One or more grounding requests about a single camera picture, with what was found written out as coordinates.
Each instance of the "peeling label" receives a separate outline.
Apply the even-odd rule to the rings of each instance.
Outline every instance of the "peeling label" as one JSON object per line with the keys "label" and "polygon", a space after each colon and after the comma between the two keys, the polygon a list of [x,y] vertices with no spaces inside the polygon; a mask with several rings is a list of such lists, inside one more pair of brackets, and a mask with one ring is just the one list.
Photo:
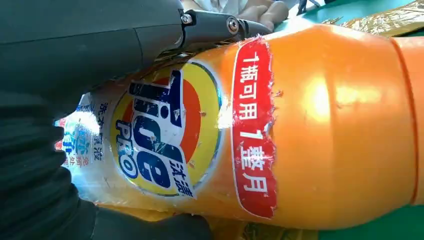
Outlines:
{"label": "peeling label", "polygon": [[85,94],[73,113],[55,122],[55,126],[63,128],[63,139],[54,145],[56,150],[66,153],[63,167],[72,170],[103,160],[103,132],[108,105],[107,101],[97,101],[96,104],[89,94]]}
{"label": "peeling label", "polygon": [[262,38],[243,44],[234,63],[232,86],[232,162],[237,197],[249,213],[271,218],[277,207],[277,181],[272,173],[275,145],[272,125],[271,54]]}
{"label": "peeling label", "polygon": [[209,124],[221,106],[216,81],[191,62],[131,82],[110,128],[113,156],[130,182],[156,196],[196,198],[222,144],[222,130]]}

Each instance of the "tide detergent bottle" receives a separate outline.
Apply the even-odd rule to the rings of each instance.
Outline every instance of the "tide detergent bottle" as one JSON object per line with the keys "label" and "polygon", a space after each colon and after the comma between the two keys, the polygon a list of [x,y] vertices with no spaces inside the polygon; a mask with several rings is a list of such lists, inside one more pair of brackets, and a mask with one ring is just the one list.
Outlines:
{"label": "tide detergent bottle", "polygon": [[96,203],[346,228],[424,202],[422,59],[421,37],[259,36],[87,93],[56,148]]}

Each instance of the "green table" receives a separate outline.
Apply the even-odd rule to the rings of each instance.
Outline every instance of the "green table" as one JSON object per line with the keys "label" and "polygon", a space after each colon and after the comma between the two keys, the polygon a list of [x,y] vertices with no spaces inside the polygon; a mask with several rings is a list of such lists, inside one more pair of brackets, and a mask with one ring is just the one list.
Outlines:
{"label": "green table", "polygon": [[336,0],[303,15],[288,19],[275,28],[280,31],[298,31],[307,25],[322,23],[327,19],[342,17],[337,24],[366,17],[371,14],[398,8],[413,2],[412,0]]}
{"label": "green table", "polygon": [[424,239],[424,206],[398,209],[370,223],[338,231],[320,231],[319,240]]}

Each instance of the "yellow circle logo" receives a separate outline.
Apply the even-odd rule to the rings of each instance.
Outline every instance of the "yellow circle logo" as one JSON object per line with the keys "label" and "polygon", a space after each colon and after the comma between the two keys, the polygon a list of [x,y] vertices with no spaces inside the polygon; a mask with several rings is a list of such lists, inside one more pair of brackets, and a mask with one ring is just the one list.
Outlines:
{"label": "yellow circle logo", "polygon": [[220,93],[214,75],[196,62],[132,82],[110,129],[111,150],[125,176],[155,195],[195,198],[220,148]]}

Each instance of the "red label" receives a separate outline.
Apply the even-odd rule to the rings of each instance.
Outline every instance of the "red label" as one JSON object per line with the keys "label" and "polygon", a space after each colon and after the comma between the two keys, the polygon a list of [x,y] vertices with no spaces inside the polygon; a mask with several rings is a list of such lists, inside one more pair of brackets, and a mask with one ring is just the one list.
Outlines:
{"label": "red label", "polygon": [[268,136],[273,123],[271,54],[258,37],[235,57],[232,87],[232,161],[237,196],[249,213],[271,218],[277,206],[272,172],[275,146]]}

